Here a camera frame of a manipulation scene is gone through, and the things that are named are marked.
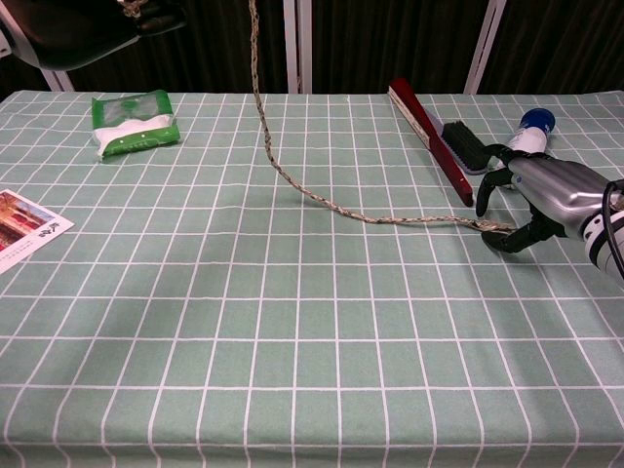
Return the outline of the red picture postcard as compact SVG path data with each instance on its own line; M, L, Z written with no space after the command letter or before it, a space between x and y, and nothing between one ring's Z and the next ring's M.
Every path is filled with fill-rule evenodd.
M12 190L0 190L0 275L73 226Z

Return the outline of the green checked tablecloth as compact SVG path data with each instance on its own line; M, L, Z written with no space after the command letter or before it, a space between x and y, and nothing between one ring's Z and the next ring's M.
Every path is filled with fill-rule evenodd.
M0 101L0 189L72 222L0 275L0 468L624 468L624 290L582 244L325 210L249 95L100 162L91 100Z

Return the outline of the white bottle blue cap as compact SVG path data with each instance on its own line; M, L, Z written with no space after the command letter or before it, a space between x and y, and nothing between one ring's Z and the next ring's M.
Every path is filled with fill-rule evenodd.
M532 108L521 118L518 129L507 142L510 150L527 154L544 153L548 137L555 128L554 114L545 108Z

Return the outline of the black pleated curtain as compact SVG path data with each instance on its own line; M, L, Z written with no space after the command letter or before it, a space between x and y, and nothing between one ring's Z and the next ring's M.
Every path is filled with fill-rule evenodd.
M463 91L488 0L312 0L312 90Z
M13 55L0 58L0 102L23 90L48 92L50 87L39 68Z
M624 91L624 0L506 0L481 94Z
M68 76L76 91L245 93L251 77L249 0L181 0L187 24Z

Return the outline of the white metal frame post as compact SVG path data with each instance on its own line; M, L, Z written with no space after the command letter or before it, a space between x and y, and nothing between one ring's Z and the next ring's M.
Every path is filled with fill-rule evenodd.
M295 0L283 0L287 82L290 94L299 93L295 5Z
M0 0L0 59L9 55L36 67L53 92L74 91L73 84L66 72L42 67L22 28L9 12L4 0Z
M506 3L507 0L488 0L481 31L466 77L464 94L475 95L479 92Z
M297 0L300 89L313 93L312 0Z

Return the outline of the red folded fan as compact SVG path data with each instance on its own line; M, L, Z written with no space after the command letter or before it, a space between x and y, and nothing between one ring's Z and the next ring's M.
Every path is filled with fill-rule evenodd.
M388 96L425 148L433 155L462 203L466 207L472 207L474 203L472 187L456 164L452 151L442 139L442 124L429 116L405 78L394 79L389 84Z

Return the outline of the green white plastic packet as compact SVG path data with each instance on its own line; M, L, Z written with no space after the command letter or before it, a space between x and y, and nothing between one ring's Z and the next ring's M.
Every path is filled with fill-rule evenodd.
M170 97L163 90L114 99L93 98L92 126L100 161L180 140Z

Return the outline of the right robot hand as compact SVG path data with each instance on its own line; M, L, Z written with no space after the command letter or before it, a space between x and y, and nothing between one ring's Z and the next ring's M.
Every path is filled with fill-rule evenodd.
M503 168L487 173L479 187L476 213L485 214L496 187L511 184L528 201L531 221L505 233L484 232L483 241L492 249L518 253L552 236L580 240L586 225L602 209L608 180L574 161L545 153L527 153L503 144L484 148Z

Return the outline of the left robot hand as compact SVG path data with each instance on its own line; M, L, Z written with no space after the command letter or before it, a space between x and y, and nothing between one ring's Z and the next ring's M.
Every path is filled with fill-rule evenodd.
M0 0L0 37L10 54L53 71L185 25L180 0Z

